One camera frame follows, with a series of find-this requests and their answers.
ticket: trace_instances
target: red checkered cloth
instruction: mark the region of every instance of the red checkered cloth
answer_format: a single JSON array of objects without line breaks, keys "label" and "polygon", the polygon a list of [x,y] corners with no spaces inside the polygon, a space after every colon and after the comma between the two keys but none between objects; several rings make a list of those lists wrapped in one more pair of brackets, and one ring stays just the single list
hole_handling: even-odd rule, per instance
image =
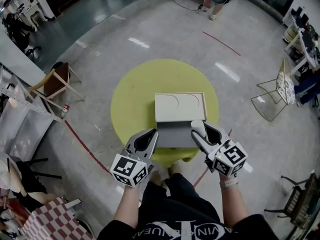
[{"label": "red checkered cloth", "polygon": [[21,233],[29,240],[94,240],[59,197],[34,210]]}]

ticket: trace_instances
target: black t-shirt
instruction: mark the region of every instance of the black t-shirt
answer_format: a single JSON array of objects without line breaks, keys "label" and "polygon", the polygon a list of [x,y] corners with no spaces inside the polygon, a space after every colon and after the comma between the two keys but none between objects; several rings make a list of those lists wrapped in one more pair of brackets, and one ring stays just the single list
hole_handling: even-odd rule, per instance
[{"label": "black t-shirt", "polygon": [[200,197],[163,198],[139,208],[138,226],[111,221],[97,240],[277,240],[260,214],[251,215],[232,229],[220,223],[214,207]]}]

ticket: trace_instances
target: wristband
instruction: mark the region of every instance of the wristband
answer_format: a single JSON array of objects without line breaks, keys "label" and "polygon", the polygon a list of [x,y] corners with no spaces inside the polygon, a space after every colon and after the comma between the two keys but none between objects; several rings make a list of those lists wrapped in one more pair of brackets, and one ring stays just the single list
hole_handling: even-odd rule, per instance
[{"label": "wristband", "polygon": [[232,185],[238,184],[238,179],[237,177],[234,177],[232,179],[226,180],[224,182],[220,182],[220,188],[221,189],[226,189]]}]

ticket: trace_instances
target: polished floor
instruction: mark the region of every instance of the polished floor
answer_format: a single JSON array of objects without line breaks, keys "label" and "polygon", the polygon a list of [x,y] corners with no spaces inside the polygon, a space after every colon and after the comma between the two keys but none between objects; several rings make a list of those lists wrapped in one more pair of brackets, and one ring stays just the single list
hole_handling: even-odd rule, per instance
[{"label": "polished floor", "polygon": [[74,42],[97,24],[138,0],[80,0],[54,21],[43,22],[31,33],[30,44],[41,46],[31,60],[45,73]]},{"label": "polished floor", "polygon": [[[198,7],[194,0],[177,2],[190,9]],[[264,209],[280,209],[285,204],[292,185],[281,175],[300,181],[314,169],[319,172],[320,151],[317,112],[309,104],[287,106],[273,122],[267,122],[250,100],[262,93],[256,84],[276,78],[287,56],[281,39],[284,27],[247,0],[231,0],[215,21],[208,20],[205,12],[189,11],[170,0],[152,4],[132,17],[117,13],[113,20],[117,25],[112,31],[103,32],[104,25],[99,24],[79,39],[85,45],[74,44],[65,53],[65,60],[77,55],[69,61],[82,83],[71,85],[86,99],[78,101],[67,91],[58,101],[70,104],[66,120],[86,148],[64,122],[54,123],[35,155],[49,157],[50,163],[38,164],[36,169],[61,174],[63,179],[42,182],[57,195],[80,198],[78,216],[89,222],[97,237],[112,219],[123,191],[102,168],[109,169],[122,149],[110,119],[114,89],[130,69],[145,61],[175,59],[194,66],[212,83],[219,102],[219,125],[227,132],[232,129],[231,137],[249,155],[250,166],[238,174],[248,210],[264,214],[284,239],[293,228],[290,219],[277,218]],[[201,154],[180,165],[192,183],[206,169]],[[207,172],[196,191],[222,218],[218,179],[217,173]]]}]

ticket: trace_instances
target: round table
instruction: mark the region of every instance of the round table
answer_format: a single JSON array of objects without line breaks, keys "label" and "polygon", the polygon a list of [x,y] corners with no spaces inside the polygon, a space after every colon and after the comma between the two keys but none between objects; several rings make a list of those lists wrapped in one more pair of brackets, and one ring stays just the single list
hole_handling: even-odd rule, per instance
[{"label": "round table", "polygon": [[[156,93],[204,93],[207,121],[218,123],[215,89],[199,70],[174,59],[150,60],[131,69],[112,96],[111,121],[123,145],[132,135],[156,127]],[[198,151],[198,148],[157,148],[152,160],[169,167],[180,159],[190,161]]]}]

